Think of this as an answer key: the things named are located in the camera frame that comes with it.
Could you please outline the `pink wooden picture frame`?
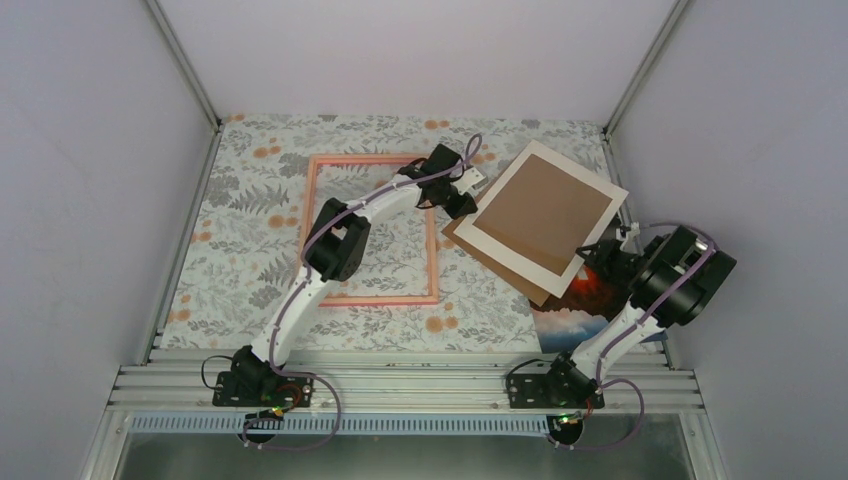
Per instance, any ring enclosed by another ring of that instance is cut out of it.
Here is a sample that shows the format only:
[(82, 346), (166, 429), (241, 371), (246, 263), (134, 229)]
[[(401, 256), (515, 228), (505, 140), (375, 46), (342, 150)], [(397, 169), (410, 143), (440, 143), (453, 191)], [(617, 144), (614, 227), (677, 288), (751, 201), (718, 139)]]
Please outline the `pink wooden picture frame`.
[[(315, 223), (316, 188), (318, 178), (323, 167), (400, 167), (415, 160), (415, 154), (315, 154), (310, 157), (308, 173), (306, 175), (305, 200), (302, 215), (302, 228), (300, 240), (305, 248), (308, 231)], [(423, 214), (424, 239), (417, 243), (421, 247), (420, 252), (424, 254), (426, 269), (425, 279), (426, 291), (420, 295), (400, 294), (375, 294), (375, 295), (353, 295), (343, 296), (341, 293), (328, 294), (320, 307), (363, 307), (363, 306), (417, 306), (436, 305), (439, 301), (438, 292), (438, 259), (435, 214), (426, 211)]]

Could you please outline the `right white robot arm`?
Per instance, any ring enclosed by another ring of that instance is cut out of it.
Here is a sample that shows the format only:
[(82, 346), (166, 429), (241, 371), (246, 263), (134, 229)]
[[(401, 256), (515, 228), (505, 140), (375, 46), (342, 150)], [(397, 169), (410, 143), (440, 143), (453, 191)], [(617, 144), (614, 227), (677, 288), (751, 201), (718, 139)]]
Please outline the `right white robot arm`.
[(627, 299), (598, 334), (551, 363), (541, 391), (552, 406), (591, 402), (614, 363), (649, 337), (692, 322), (737, 265), (711, 237), (685, 225), (654, 237), (640, 255), (622, 246), (600, 240), (575, 250), (603, 279), (623, 286)]

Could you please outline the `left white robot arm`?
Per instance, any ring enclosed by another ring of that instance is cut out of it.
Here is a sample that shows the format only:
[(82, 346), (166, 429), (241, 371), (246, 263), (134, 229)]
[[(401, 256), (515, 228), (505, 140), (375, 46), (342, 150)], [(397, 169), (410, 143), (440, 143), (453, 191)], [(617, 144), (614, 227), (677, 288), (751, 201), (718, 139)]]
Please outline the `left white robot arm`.
[(439, 144), (428, 157), (400, 168), (385, 185), (353, 200), (331, 198), (324, 203), (303, 243), (301, 266), (282, 305), (259, 336), (232, 356), (230, 375), (249, 402), (263, 405), (276, 396), (300, 323), (333, 286), (359, 268), (373, 225), (411, 209), (441, 208), (452, 219), (478, 210), (470, 193), (476, 182), (465, 176), (481, 146), (480, 133), (469, 139), (462, 154)]

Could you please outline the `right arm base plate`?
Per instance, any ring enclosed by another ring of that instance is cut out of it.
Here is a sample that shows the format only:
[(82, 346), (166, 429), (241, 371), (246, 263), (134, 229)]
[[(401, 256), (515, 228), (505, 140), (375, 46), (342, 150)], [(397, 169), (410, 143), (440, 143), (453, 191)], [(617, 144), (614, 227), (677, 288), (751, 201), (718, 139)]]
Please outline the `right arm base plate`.
[(513, 373), (506, 377), (505, 384), (512, 409), (605, 407), (604, 396), (597, 393), (597, 383), (582, 374)]

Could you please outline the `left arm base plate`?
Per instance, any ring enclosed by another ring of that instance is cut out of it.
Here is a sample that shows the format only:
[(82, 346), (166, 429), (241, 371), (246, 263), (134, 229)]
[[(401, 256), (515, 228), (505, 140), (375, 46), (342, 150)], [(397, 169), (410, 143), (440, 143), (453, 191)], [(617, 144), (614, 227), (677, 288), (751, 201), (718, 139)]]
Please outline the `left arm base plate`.
[(290, 409), (310, 406), (314, 380), (273, 374), (269, 387), (252, 390), (232, 372), (218, 375), (211, 403), (215, 407)]

